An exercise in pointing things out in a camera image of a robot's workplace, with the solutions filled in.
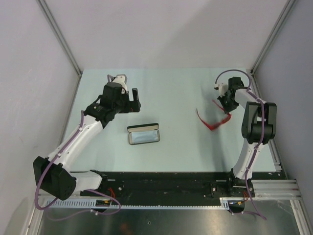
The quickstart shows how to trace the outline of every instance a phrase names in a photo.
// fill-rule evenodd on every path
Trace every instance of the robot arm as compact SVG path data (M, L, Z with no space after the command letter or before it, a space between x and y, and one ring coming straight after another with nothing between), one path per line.
M222 104L225 113L229 113L241 105L245 109L243 124L241 128L244 137L244 145L241 150L239 159L232 169L234 179L244 180L246 170L248 169L247 178L252 178L252 169L258 158L258 155L265 144L273 139L276 133L276 104L266 103L258 98L251 91L244 87L240 77L233 77L228 80L227 84L219 84L215 87L219 90L218 100ZM262 143L259 141L262 135L261 121L261 104L264 104L265 125L264 137Z
M71 167L85 146L117 113L139 112L140 102L137 89L133 89L133 101L129 100L127 77L108 75L108 83L100 95L85 111L82 111L80 124L71 135L47 158L37 157L33 163L36 193L39 188L56 198L66 200L75 191L97 189L103 175L91 170L71 173Z

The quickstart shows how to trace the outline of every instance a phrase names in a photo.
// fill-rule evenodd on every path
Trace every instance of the table surface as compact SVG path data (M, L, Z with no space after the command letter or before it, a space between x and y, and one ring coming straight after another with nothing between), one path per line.
M134 172L227 172L237 162L243 145L241 124L244 109L232 112L231 120L210 131L196 114L208 123L221 121L225 114L212 102L218 97L214 82L227 68L213 69L120 69L85 70L67 125L67 137L86 109L102 94L107 74L126 74L127 86L138 88L141 111L117 114L115 119L83 150L72 171ZM240 76L229 72L220 81ZM127 126L159 123L160 142L130 145ZM261 151L254 171L275 171L269 146Z

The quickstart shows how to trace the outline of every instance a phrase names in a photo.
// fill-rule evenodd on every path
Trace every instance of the sunglasses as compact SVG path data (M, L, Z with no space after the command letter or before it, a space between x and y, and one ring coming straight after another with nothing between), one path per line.
M212 101L213 101L213 103L215 103L220 109L222 109L223 111L225 111L224 108L223 108L222 106L220 106L220 105L216 102L216 100L213 99ZM220 125L223 125L223 124L227 123L227 122L230 120L230 118L231 118L231 114L228 113L227 116L226 116L222 121L220 121L220 122L218 122L218 123L215 123L215 124L213 124L213 125L210 125L210 124L206 123L206 122L200 117L198 110L196 110L196 111L197 111L197 115L198 115L200 121L201 121L204 125L206 125L206 127L209 128L210 131L216 130Z

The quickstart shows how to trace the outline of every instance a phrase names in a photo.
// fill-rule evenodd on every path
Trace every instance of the purple cable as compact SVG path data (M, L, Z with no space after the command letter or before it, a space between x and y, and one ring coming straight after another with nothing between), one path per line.
M101 196L103 196L103 197L107 197L107 198L109 198L109 199L115 201L115 202L118 204L118 209L117 209L116 211L113 211L113 212L110 212L110 213L98 212L98 211L94 211L94 210L92 210L92 209L85 209L85 210L78 211L78 212L73 213L73 214L71 214L71 215L69 215L69 216L66 216L66 217L63 217L63 218L59 218L59 219L51 218L51 217L47 214L48 219L50 219L50 220L52 220L52 221L63 221L63 220L70 219L70 218L72 218L72 217L74 217L74 216L76 216L76 215L78 215L78 214L85 213L85 212L93 212L93 213L95 213L95 214L101 214L101 215L112 215L112 214L118 213L118 212L122 209L122 205L121 205L121 204L119 203L119 201L116 200L115 198L110 197L110 196L108 196L108 195L105 195L105 194L103 194L103 193L97 192L97 191L92 190L92 189L87 189L86 191L99 194L99 195L101 195Z
M219 80L220 76L226 72L232 72L232 71L235 71L235 72L242 72L244 75L246 75L249 79L249 85L248 85L248 88L247 88L247 91L250 90L250 87L251 87L251 77L244 71L241 71L241 70L225 70L224 72L221 72L220 75L217 76L216 80L215 80L215 84L217 84L217 81Z
M254 162L254 159L255 159L256 153L257 153L257 151L258 151L258 148L259 148L259 146L262 144L263 138L264 138L264 130L265 130L265 110L264 110L264 104L263 104L262 100L261 100L259 97L257 97L255 94L253 94L253 93L250 91L250 87L251 87L252 81L251 81L250 76L249 76L246 72L244 72L244 71L241 71L241 70L225 70L224 72L221 72L220 75L218 75L218 77L217 77L216 80L215 80L215 84L217 84L217 81L219 80L219 78L220 78L220 76L221 76L222 74L224 74L224 73L226 73L226 72L230 72L230 71L242 72L243 74L245 74L245 75L248 77L248 79L249 79L249 85L248 85L246 91L247 91L247 93L248 93L249 95L251 95L256 101L259 101L259 102L261 103L261 109L262 109L262 133L261 133L261 138L260 138L259 143L258 143L258 144L255 146L255 148L254 148L251 161L250 161L250 163L249 163L249 165L248 165L248 167L247 167L247 169L246 169L246 173L245 173L246 190L247 190L248 195L249 195L249 197L250 197L251 203L253 204L253 207L255 208L255 210L256 210L257 212L252 212L252 211L249 211L249 212L248 212L248 211L246 211L246 212L244 212L244 213L245 213L245 214L256 214L256 215L260 216L261 218L263 218L264 220L267 220L266 217L265 217L264 215L262 215L262 214L259 212L258 208L257 208L256 205L255 205L255 202L254 202L253 199L252 199L252 195L251 195L250 190L249 190L248 179L247 179L249 170L250 170L250 168L251 168L251 166L252 166L252 164L253 164L253 162Z
M58 154L61 154L64 149L66 149L66 147L69 146L69 144L76 138L76 136L78 135L78 133L80 132L79 128L81 128L84 124L84 111L81 111L81 119L80 119L80 124L79 127L77 129L77 131L74 133L74 135L66 142L66 144L64 144L64 146L60 149L60 151L54 156L54 158L50 161L50 163L47 165L47 167L45 168L45 170L43 171L38 183L37 183L37 187L36 187L36 192L35 192L35 207L39 210L44 210L49 208L56 200L57 198L54 198L53 201L51 203L49 203L49 205L45 206L45 207L41 207L38 203L38 195L39 195L39 190L41 187L41 184L43 183L44 177L45 175L48 173L50 167L52 166L52 164L59 158Z
M45 168L45 170L43 171L38 183L37 183L37 187L36 187L36 192L35 192L35 206L37 209L39 210L45 210L47 208L49 208L51 205L53 205L53 203L57 200L57 198L54 198L52 202L49 203L49 205L45 206L45 207L41 207L39 204L38 204L38 195L39 195L39 190L40 190L40 187L41 187L41 184L43 183L43 180L46 176L46 174L48 173L49 169L51 168L52 164L59 158L59 154L61 154L69 145L70 143L77 137L77 135L79 134L80 132L80 128L83 127L83 124L84 124L84 111L81 111L81 120L80 120L80 124L79 124L79 127L77 129L77 131L74 133L74 135L64 144L64 146L58 151L58 153L54 156L54 158L51 160L51 162L48 164L48 166ZM90 192L93 192L93 193L96 193L96 194L99 194L101 196L104 196L104 197L108 197L110 198L111 200L115 201L117 204L118 204L118 209L114 212L110 212L110 213L102 213L102 212L98 212L96 211L95 213L97 214L102 214L102 215L110 215L110 214L115 214L115 213L118 213L120 210L121 210L121 204L119 203L119 201L117 201L115 198L112 198L108 195L105 195L103 193L100 193L100 192L97 192L97 191L94 191L92 189L87 189L87 191L90 191ZM60 218L60 219L54 219L54 218L51 218L49 217L49 215L47 214L47 217L53 221L62 221L62 220L66 220L66 219L69 219L75 215L78 215L78 214L81 214L81 213L84 213L84 212L89 212L90 210L82 210L82 211L78 211L72 215L69 215L67 217L64 217L64 218Z
M250 200L251 200L251 203L253 204L255 210L257 211L258 215L264 219L264 220L267 220L266 217L264 215L262 215L262 213L259 212L258 208L256 207L255 205L255 202L253 201L252 199L252 195L250 193L250 190L249 190L249 186L248 186L248 173L249 173L249 170L254 162L254 159L255 159L255 156L256 156L256 153L258 151L258 148L259 146L262 144L263 142L263 139L264 139L264 129L265 129L265 109L264 109L264 103L262 102L261 99L259 99L255 94L253 94L252 92L248 92L248 94L250 94L253 98L255 98L257 101L260 102L261 104L261 109L262 109L262 132L261 132L261 138L260 138L260 141L259 143L255 146L254 148L254 151L253 151L253 155L252 155L252 158L251 158L251 161L246 169L246 173L245 173L245 182L246 182L246 190L248 192L248 195L250 197Z

